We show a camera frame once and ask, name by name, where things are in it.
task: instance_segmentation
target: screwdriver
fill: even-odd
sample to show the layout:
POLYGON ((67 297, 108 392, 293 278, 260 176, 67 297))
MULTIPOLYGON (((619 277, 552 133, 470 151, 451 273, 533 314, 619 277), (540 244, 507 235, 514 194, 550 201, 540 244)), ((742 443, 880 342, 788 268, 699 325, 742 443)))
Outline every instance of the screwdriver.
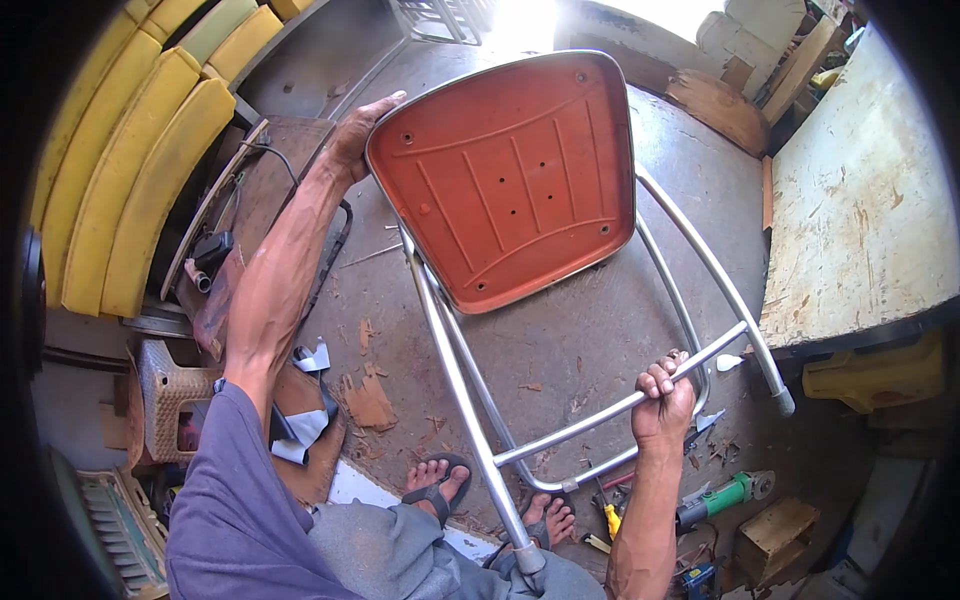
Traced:
POLYGON ((616 539, 616 532, 620 530, 620 516, 616 513, 613 504, 607 501, 607 495, 603 491, 603 484, 600 483, 600 476, 597 475, 597 488, 600 490, 600 501, 603 503, 603 514, 607 517, 607 528, 610 530, 610 540, 616 539))

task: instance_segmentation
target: flip-flop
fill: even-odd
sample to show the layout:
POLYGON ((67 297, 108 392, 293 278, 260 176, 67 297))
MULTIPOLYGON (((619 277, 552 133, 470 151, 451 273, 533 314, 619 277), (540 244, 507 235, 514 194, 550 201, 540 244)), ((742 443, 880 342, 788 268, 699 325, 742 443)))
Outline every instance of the flip-flop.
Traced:
MULTIPOLYGON (((534 492, 527 501, 523 504, 523 508, 520 509, 520 515, 526 515, 527 511, 530 510, 530 505, 533 504, 534 496, 540 492, 534 492)), ((567 492, 554 492, 550 494, 550 501, 546 503, 546 506, 543 508, 543 515, 540 516, 540 520, 536 523, 530 523, 524 529, 527 530, 527 535, 533 538, 534 540, 540 543, 541 550, 550 550, 552 544, 550 543, 550 532, 546 528, 546 512, 550 508, 550 505, 553 504, 553 501, 557 498, 560 498, 564 501, 564 506, 570 508, 570 514, 577 514, 577 509, 574 508, 573 502, 570 500, 570 494, 567 492)), ((507 534, 503 534, 500 538, 504 540, 507 534)), ((497 548, 496 552, 491 554, 483 563, 484 568, 490 568, 493 564, 493 561, 496 560, 496 557, 500 556, 500 553, 503 552, 503 549, 507 547, 507 544, 510 543, 509 539, 504 540, 503 544, 497 548)))
POLYGON ((446 467, 444 478, 429 486, 417 488, 412 492, 404 494, 404 496, 400 498, 400 502, 403 504, 415 504, 421 500, 428 500, 430 504, 433 505, 433 509, 437 511, 437 520, 440 522, 441 529, 443 529, 446 526, 446 520, 450 517, 450 513, 457 509, 470 489, 470 481, 473 479, 473 466, 463 456, 449 452, 441 452, 440 454, 428 456, 424 458, 422 462, 429 463, 430 461, 437 461, 439 463, 441 460, 446 460, 449 463, 446 467), (470 471, 470 475, 467 476, 467 481, 460 486, 460 489, 453 495, 453 498, 447 502, 444 495, 440 492, 440 484, 450 478, 450 473, 453 472, 454 467, 466 467, 470 471))

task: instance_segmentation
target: wooden box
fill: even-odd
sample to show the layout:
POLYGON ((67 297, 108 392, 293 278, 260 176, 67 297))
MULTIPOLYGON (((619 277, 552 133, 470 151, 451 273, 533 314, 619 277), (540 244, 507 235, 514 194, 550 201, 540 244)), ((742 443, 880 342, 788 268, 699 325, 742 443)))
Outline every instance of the wooden box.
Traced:
POLYGON ((810 544, 820 511, 797 498, 783 498, 737 529, 733 557, 755 587, 761 587, 810 544))

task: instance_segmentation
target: yellow container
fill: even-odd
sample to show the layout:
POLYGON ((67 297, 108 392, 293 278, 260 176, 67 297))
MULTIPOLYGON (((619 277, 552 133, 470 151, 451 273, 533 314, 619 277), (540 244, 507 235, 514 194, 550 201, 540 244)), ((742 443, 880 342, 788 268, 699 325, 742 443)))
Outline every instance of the yellow container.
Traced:
POLYGON ((804 365, 804 394, 843 400, 858 413, 908 404, 944 391, 944 347, 940 327, 906 348, 867 354, 837 352, 804 365))

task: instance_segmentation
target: metal chair frame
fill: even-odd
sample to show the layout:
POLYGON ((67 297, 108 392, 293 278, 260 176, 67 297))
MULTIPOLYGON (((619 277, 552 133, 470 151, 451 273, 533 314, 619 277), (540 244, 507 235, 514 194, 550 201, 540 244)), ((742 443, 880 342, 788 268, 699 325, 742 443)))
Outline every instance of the metal chair frame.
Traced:
MULTIPOLYGON (((681 326, 684 330, 684 336, 689 344, 693 354, 690 358, 680 365, 671 379, 677 381, 694 372, 697 373, 699 384, 699 394, 694 409, 694 414, 701 411, 707 401, 709 394, 709 376, 705 363, 714 355, 718 354, 740 335, 746 335, 754 347, 756 360, 760 366, 767 385, 770 388, 771 395, 777 402, 780 412, 784 416, 789 416, 794 411, 793 398, 790 392, 783 384, 780 373, 774 363, 773 356, 770 353, 756 321, 750 314, 746 303, 740 297, 730 277, 724 271, 716 256, 707 246, 707 243, 701 237, 700 233, 686 218, 680 208, 670 199, 667 193, 644 169, 643 165, 633 159, 633 142, 631 140, 631 160, 634 164, 635 179, 646 191, 654 198, 660 207, 666 212, 667 216, 673 221, 680 232, 686 238, 701 261, 707 267, 707 270, 713 277, 717 286, 723 292, 733 314, 739 319, 739 322, 717 337, 713 342, 702 347, 694 330, 693 323, 687 313, 684 301, 681 298, 680 291, 663 260, 653 236, 650 233, 646 223, 643 221, 639 210, 636 209, 636 188, 634 189, 634 226, 640 239, 646 246, 651 258, 657 268, 663 285, 666 287, 677 316, 680 318, 681 326)), ((383 186, 380 180, 373 173, 374 179, 383 186)), ((516 554, 517 566, 520 571, 526 574, 535 573, 543 568, 544 559, 538 548, 530 541, 520 515, 513 504, 507 486, 500 474, 500 469, 507 465, 513 465, 523 481, 531 488, 541 492, 571 492, 576 490, 580 484, 592 480, 594 477, 616 468, 637 456, 636 445, 617 454, 609 460, 589 468, 579 474, 570 476, 566 479, 556 482, 545 482, 536 478, 526 465, 524 459, 533 456, 547 448, 565 442, 581 433, 584 433, 600 423, 610 420, 613 417, 633 408, 640 402, 647 399, 643 392, 634 392, 629 396, 618 400, 607 408, 589 416, 571 423, 570 425, 554 431, 553 433, 542 436, 525 444, 517 444, 512 433, 507 427, 506 422, 500 415, 496 404, 493 402, 490 390, 483 380, 483 375, 477 367, 476 361, 467 345, 464 334, 454 316, 450 301, 447 298, 444 289, 438 282, 438 279, 432 272, 429 265, 425 264, 421 253, 414 241, 410 231, 404 226, 402 220, 397 220, 399 232, 403 243, 403 251, 406 254, 414 283, 417 288, 417 294, 420 297, 420 303, 426 317, 427 325, 431 336, 437 346, 440 355, 440 362, 444 369, 444 374, 450 384, 453 393, 453 399, 456 402, 461 416, 463 417, 470 443, 472 445, 474 458, 477 461, 477 467, 480 474, 490 491, 494 508, 503 520, 506 533, 516 554), (480 423, 476 407, 471 400, 467 387, 467 380, 461 369, 461 365, 467 371, 467 377, 478 394, 478 399, 484 407, 500 444, 505 448, 502 452, 494 453, 491 444, 484 433, 483 426, 480 423)))

